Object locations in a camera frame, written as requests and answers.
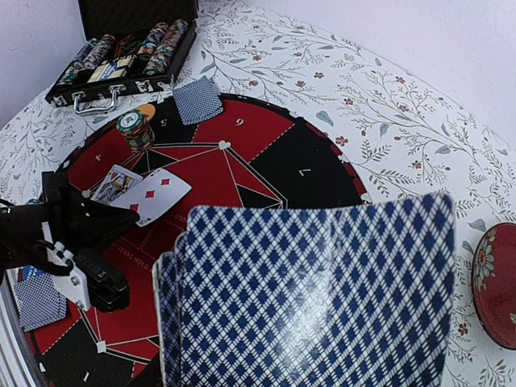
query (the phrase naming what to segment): deck of cards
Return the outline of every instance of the deck of cards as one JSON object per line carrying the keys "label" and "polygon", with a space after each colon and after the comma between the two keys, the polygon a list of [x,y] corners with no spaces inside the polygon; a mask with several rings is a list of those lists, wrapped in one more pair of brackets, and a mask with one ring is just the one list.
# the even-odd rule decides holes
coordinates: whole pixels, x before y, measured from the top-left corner
{"label": "deck of cards", "polygon": [[165,169],[156,169],[142,178],[140,175],[113,165],[92,200],[139,214],[140,227],[157,220],[179,202],[192,187]]}

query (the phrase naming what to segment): orange poker chip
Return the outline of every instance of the orange poker chip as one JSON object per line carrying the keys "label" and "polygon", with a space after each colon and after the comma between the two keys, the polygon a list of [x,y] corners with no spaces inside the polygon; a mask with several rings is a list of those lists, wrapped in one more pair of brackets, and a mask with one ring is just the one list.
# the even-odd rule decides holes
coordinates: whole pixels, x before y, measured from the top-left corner
{"label": "orange poker chip", "polygon": [[153,119],[154,115],[156,115],[156,108],[154,107],[154,105],[152,105],[150,103],[148,103],[146,105],[138,106],[136,109],[142,112],[142,114],[147,119],[147,122],[149,122],[151,119]]}

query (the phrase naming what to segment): table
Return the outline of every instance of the table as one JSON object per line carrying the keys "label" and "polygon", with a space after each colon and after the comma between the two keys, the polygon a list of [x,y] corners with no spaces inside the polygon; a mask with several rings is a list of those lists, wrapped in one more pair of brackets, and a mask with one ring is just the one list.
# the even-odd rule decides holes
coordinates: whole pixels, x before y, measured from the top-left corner
{"label": "table", "polygon": [[[206,75],[223,92],[304,117],[351,161],[372,202],[451,193],[456,291],[442,385],[512,385],[516,352],[483,331],[470,290],[472,254],[483,232],[516,222],[508,144],[446,96],[329,31],[232,0],[206,0],[199,13],[199,37],[179,84]],[[115,112],[85,118],[69,107],[52,109],[44,93],[0,131],[0,196],[17,204],[39,196],[41,172],[56,169],[105,122],[172,90],[121,98]],[[10,348],[21,353],[14,343]]]}

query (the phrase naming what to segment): white heart symbol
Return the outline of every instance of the white heart symbol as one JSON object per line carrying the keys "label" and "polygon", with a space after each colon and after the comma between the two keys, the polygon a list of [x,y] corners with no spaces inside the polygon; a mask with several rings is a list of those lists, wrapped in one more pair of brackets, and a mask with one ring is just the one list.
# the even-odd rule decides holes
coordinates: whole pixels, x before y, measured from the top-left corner
{"label": "white heart symbol", "polygon": [[223,151],[224,149],[231,148],[231,143],[228,141],[221,140],[218,142],[218,149]]}

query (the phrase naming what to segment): poker chip case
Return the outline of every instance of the poker chip case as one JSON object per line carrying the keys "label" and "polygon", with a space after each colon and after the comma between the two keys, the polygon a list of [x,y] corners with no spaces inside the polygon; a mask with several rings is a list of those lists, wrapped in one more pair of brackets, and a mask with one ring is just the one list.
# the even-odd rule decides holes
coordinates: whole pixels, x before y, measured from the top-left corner
{"label": "poker chip case", "polygon": [[[90,83],[87,80],[81,80],[75,85],[58,85],[59,80],[67,71],[65,69],[45,99],[53,106],[74,105],[75,111],[79,114],[99,113],[102,109],[113,110],[116,107],[118,96],[169,89],[181,71],[197,36],[195,20],[198,16],[198,0],[153,2],[79,0],[79,8],[87,40],[101,39],[105,34],[112,35],[116,42],[131,34],[139,39],[145,38],[153,26],[159,22],[172,25],[175,20],[183,19],[189,24],[188,30],[181,37],[181,42],[163,74],[146,75],[129,70],[124,77]],[[111,104],[108,103],[106,108],[80,110],[81,102],[101,99],[111,99]]]}

